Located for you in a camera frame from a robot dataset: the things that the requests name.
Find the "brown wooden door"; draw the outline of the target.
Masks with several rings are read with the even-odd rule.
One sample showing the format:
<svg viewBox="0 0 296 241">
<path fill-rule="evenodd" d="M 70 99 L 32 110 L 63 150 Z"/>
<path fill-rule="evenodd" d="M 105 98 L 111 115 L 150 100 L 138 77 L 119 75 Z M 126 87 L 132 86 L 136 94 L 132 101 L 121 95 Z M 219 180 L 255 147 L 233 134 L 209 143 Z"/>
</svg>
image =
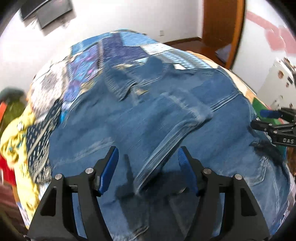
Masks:
<svg viewBox="0 0 296 241">
<path fill-rule="evenodd" d="M 225 67 L 230 69 L 238 51 L 245 17 L 245 0 L 204 1 L 202 41 L 209 47 L 230 45 Z"/>
</svg>

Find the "orange box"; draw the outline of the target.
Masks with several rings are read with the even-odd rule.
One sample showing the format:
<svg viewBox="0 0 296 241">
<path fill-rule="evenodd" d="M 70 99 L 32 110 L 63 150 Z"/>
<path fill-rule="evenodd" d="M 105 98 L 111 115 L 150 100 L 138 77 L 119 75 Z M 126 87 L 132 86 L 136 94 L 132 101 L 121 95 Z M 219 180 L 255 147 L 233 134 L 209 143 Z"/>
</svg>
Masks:
<svg viewBox="0 0 296 241">
<path fill-rule="evenodd" d="M 1 102 L 0 104 L 0 122 L 3 119 L 4 113 L 6 111 L 7 104 L 5 102 Z"/>
</svg>

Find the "small dark wall monitor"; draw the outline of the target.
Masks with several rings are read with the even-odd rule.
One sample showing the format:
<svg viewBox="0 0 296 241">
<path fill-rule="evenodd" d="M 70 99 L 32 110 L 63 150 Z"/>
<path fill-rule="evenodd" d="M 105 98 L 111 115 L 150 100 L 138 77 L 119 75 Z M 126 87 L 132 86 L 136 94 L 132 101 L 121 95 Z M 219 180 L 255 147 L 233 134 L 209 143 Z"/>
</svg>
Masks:
<svg viewBox="0 0 296 241">
<path fill-rule="evenodd" d="M 36 11 L 36 17 L 41 29 L 43 29 L 60 16 L 72 10 L 73 6 L 70 0 L 48 1 Z"/>
</svg>

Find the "green storage box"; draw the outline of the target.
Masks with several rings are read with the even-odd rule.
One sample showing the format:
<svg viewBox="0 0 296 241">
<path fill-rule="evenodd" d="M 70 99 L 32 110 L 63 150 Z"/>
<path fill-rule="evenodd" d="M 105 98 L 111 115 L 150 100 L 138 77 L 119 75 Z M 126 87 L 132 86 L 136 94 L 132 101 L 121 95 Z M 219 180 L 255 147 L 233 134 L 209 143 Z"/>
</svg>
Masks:
<svg viewBox="0 0 296 241">
<path fill-rule="evenodd" d="M 8 124 L 15 118 L 21 116 L 25 107 L 25 104 L 20 101 L 12 101 L 8 103 L 4 115 L 1 119 L 1 136 Z"/>
</svg>

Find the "blue patchwork quilt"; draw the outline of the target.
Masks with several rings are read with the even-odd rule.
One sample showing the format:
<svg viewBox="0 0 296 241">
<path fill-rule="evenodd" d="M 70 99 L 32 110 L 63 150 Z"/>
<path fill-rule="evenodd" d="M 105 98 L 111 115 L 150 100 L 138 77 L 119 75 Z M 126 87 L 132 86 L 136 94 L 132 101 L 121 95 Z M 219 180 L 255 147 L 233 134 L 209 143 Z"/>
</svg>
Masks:
<svg viewBox="0 0 296 241">
<path fill-rule="evenodd" d="M 119 148 L 113 188 L 151 177 L 181 139 L 213 117 L 191 93 L 206 68 L 189 53 L 131 31 L 75 44 L 31 85 L 36 120 L 26 146 L 33 181 L 78 174 L 110 146 Z"/>
</svg>

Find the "blue denim jacket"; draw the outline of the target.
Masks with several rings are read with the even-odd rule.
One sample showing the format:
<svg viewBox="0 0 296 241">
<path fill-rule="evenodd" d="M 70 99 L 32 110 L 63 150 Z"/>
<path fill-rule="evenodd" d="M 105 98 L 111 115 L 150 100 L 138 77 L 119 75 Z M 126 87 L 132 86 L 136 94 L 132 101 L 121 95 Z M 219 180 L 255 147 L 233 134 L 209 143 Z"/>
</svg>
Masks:
<svg viewBox="0 0 296 241">
<path fill-rule="evenodd" d="M 287 208 L 290 178 L 278 149 L 253 130 L 255 111 L 221 68 L 179 70 L 150 57 L 105 65 L 50 137 L 53 173 L 80 174 L 111 146 L 119 161 L 99 205 L 114 240 L 183 240 L 198 198 L 177 150 L 219 175 L 241 174 L 274 234 Z"/>
</svg>

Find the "pink wall sticker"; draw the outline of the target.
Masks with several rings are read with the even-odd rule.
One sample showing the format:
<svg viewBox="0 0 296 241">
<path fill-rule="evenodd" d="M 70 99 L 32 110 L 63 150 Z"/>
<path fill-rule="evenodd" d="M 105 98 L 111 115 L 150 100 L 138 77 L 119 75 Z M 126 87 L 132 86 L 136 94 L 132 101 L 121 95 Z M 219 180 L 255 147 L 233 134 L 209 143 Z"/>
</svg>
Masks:
<svg viewBox="0 0 296 241">
<path fill-rule="evenodd" d="M 265 37 L 272 51 L 285 51 L 288 56 L 295 55 L 295 38 L 288 28 L 277 27 L 250 11 L 247 11 L 246 18 L 264 29 Z"/>
</svg>

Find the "yellow printed blanket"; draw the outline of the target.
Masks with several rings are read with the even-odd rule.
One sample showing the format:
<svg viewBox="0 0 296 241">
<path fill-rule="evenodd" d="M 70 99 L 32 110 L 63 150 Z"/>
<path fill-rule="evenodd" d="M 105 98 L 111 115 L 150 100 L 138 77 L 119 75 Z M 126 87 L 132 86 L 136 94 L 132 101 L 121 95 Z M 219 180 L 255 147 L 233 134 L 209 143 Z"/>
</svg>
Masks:
<svg viewBox="0 0 296 241">
<path fill-rule="evenodd" d="M 27 129 L 35 122 L 35 115 L 30 106 L 15 118 L 1 136 L 1 155 L 8 167 L 14 171 L 16 188 L 22 208 L 31 221 L 39 205 L 39 187 L 32 181 L 28 167 Z"/>
</svg>

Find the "white sticker cabinet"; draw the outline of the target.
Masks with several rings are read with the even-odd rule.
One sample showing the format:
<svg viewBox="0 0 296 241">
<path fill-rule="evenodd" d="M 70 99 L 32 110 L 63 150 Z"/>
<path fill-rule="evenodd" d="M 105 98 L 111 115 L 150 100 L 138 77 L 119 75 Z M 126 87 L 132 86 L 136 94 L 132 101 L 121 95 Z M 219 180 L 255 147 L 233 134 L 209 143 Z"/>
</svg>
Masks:
<svg viewBox="0 0 296 241">
<path fill-rule="evenodd" d="M 274 61 L 257 97 L 271 109 L 295 109 L 295 66 L 284 57 Z"/>
</svg>

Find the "red plush toy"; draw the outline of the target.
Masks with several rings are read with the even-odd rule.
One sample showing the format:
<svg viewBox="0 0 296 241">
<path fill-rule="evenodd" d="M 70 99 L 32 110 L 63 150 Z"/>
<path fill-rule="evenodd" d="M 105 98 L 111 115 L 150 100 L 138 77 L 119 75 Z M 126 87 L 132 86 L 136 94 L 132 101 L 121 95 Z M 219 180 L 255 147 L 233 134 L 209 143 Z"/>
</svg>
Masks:
<svg viewBox="0 0 296 241">
<path fill-rule="evenodd" d="M 5 158 L 3 158 L 2 156 L 0 157 L 0 169 L 1 169 L 1 174 L 3 176 L 3 180 L 8 182 L 12 186 L 16 186 L 14 170 L 11 170 L 8 167 Z"/>
</svg>

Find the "white wall socket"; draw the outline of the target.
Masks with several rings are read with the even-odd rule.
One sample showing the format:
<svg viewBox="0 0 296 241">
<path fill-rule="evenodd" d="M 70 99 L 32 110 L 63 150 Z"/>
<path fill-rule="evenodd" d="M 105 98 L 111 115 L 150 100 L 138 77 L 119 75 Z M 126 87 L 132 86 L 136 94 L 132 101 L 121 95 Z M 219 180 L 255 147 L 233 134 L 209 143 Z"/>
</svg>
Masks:
<svg viewBox="0 0 296 241">
<path fill-rule="evenodd" d="M 160 30 L 160 31 L 159 31 L 159 35 L 160 35 L 161 37 L 164 36 L 164 35 L 165 35 L 164 31 L 163 31 L 163 30 Z"/>
</svg>

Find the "black wall television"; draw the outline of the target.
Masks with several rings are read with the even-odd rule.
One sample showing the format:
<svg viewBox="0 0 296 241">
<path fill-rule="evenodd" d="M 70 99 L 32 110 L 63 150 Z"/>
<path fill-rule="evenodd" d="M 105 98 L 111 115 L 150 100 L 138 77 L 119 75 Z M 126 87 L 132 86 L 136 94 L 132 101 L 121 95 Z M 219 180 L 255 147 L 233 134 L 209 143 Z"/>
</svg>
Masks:
<svg viewBox="0 0 296 241">
<path fill-rule="evenodd" d="M 37 11 L 40 7 L 46 4 L 49 0 L 27 0 L 21 6 L 21 18 L 22 20 L 26 20 L 30 17 L 35 11 Z"/>
</svg>

